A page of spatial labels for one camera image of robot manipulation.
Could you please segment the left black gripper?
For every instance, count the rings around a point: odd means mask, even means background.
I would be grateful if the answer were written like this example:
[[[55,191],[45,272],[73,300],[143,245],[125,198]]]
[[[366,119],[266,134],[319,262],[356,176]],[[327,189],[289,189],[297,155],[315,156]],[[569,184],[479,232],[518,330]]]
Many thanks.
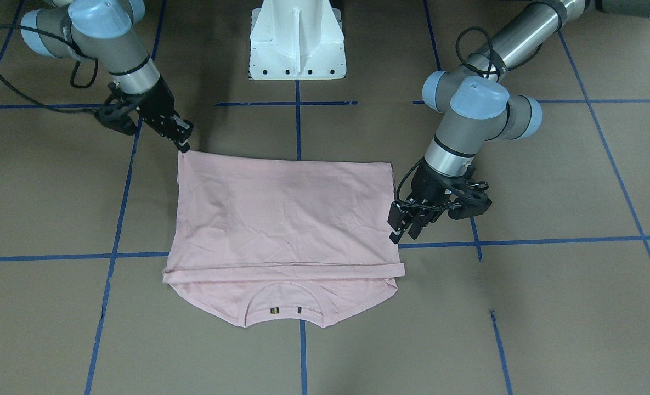
[[[410,194],[400,198],[400,191],[406,180],[413,175]],[[434,223],[445,210],[455,208],[447,188],[439,181],[439,175],[432,170],[425,159],[419,159],[397,185],[397,200],[390,205],[388,225],[392,232],[388,236],[393,244],[398,244],[404,233],[417,240],[423,229]]]

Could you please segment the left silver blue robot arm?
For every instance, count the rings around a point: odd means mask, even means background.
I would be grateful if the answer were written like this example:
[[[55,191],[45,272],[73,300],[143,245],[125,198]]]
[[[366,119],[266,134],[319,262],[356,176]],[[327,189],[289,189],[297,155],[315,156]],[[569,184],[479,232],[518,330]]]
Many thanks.
[[[505,76],[526,64],[554,33],[587,11],[650,19],[650,1],[531,1],[500,32],[491,36],[473,26],[485,44],[462,55],[453,71],[435,71],[425,80],[423,102],[443,115],[427,152],[406,174],[410,195],[395,196],[388,213],[389,236],[398,244],[404,234],[418,238],[443,213],[454,220],[482,215],[492,205],[488,183],[473,179],[472,164],[483,143],[533,135],[542,123],[540,103],[511,95]]]

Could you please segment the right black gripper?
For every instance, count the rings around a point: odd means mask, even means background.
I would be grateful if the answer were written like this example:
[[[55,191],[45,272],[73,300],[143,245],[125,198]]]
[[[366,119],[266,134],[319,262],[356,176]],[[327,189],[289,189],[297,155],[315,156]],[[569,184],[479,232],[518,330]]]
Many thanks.
[[[191,149],[188,140],[194,130],[194,124],[182,119],[174,109],[174,95],[163,77],[147,92],[132,95],[144,123],[162,137],[174,142],[180,153],[187,153]]]

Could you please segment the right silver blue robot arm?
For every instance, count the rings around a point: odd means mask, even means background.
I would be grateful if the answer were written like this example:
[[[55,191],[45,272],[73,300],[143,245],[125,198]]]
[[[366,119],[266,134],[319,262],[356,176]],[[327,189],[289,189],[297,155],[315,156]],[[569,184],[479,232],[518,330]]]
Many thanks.
[[[106,128],[132,136],[130,112],[180,152],[190,148],[194,125],[174,108],[174,96],[134,30],[146,11],[142,1],[64,1],[21,18],[21,35],[39,55],[94,60],[111,75],[111,95],[93,110]]]

